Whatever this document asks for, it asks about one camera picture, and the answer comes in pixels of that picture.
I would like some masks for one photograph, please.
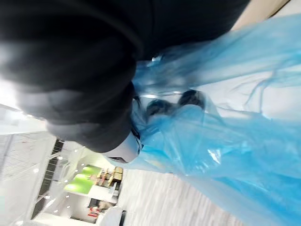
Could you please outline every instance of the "transparent plastic bag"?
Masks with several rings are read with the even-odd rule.
[[[169,49],[133,83],[144,147],[122,167],[172,172],[251,225],[301,223],[301,15]],[[179,104],[189,89],[204,107]]]

